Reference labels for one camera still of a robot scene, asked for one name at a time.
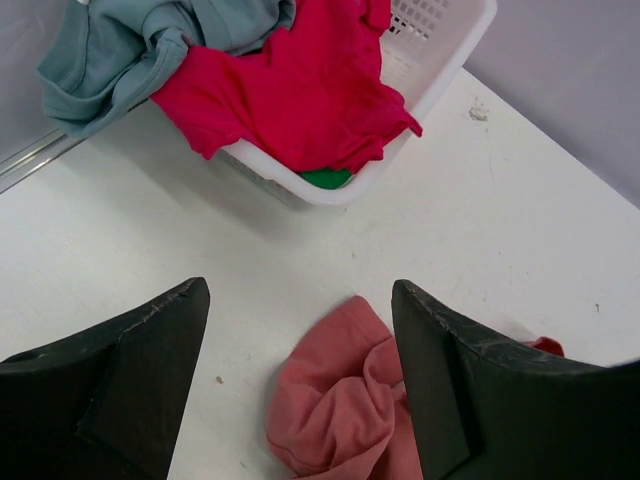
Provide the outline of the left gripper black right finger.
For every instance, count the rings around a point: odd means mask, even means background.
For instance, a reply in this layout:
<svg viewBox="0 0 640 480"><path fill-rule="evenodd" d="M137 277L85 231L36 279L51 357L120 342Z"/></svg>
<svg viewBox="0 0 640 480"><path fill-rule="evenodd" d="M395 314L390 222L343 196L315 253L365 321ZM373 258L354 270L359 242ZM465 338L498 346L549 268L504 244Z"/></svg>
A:
<svg viewBox="0 0 640 480"><path fill-rule="evenodd" d="M635 479L639 365L601 367L513 340L408 280L395 338L426 479Z"/></svg>

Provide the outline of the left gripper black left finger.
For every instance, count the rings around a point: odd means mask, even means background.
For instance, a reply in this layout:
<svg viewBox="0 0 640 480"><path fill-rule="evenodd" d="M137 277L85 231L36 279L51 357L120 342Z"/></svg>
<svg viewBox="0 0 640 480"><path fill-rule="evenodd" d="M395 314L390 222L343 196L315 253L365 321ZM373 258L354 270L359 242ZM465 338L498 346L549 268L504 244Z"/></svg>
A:
<svg viewBox="0 0 640 480"><path fill-rule="evenodd" d="M2 361L2 478L167 478L209 306L191 278Z"/></svg>

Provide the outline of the salmon pink t-shirt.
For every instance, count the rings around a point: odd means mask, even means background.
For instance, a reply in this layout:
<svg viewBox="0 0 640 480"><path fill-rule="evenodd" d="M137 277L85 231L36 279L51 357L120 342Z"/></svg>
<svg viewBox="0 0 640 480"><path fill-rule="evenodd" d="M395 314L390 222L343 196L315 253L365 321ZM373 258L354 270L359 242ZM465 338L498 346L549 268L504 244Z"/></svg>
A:
<svg viewBox="0 0 640 480"><path fill-rule="evenodd" d="M267 412L269 448L297 479L421 479L394 335L352 296L284 362Z"/></svg>

